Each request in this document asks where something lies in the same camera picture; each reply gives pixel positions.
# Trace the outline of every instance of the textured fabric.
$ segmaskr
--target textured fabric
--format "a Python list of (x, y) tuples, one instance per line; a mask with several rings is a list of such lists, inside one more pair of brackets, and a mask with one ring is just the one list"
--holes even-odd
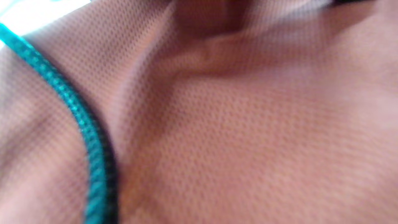
[[(94, 108), (123, 224), (398, 222), (398, 1), (95, 0), (26, 36)], [(0, 52), (0, 223), (81, 223), (86, 152)]]

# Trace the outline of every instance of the teal cord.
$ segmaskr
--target teal cord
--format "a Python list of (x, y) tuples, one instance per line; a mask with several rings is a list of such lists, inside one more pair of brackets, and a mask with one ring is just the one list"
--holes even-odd
[(0, 40), (50, 85), (76, 119), (87, 149), (89, 189), (84, 224), (117, 224), (117, 169), (105, 132), (72, 85), (22, 37), (0, 24)]

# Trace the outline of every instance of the jersey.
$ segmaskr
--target jersey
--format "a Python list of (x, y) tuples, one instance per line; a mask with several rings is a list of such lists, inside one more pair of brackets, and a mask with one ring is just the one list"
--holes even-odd
[(0, 223), (397, 223), (397, 11), (94, 0), (4, 28)]

